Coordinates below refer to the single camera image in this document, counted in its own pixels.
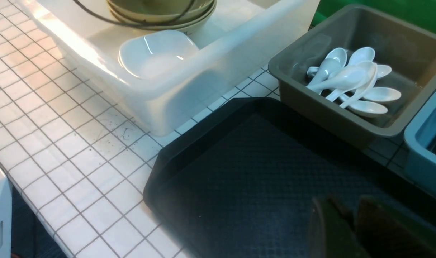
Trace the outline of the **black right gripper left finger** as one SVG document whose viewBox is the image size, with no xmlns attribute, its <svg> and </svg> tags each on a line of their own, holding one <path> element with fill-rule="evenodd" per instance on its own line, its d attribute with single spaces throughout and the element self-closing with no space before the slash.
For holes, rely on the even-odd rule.
<svg viewBox="0 0 436 258">
<path fill-rule="evenodd" d="M 312 198 L 308 224 L 308 257 L 371 257 L 355 235 L 354 213 L 339 198 Z"/>
</svg>

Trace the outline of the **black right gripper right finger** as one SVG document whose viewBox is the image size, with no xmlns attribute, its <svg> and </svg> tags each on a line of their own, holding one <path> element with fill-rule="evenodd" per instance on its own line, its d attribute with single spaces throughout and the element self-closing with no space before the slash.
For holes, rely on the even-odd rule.
<svg viewBox="0 0 436 258">
<path fill-rule="evenodd" d="M 360 198 L 355 233 L 372 258 L 436 258 L 436 231 L 369 195 Z"/>
</svg>

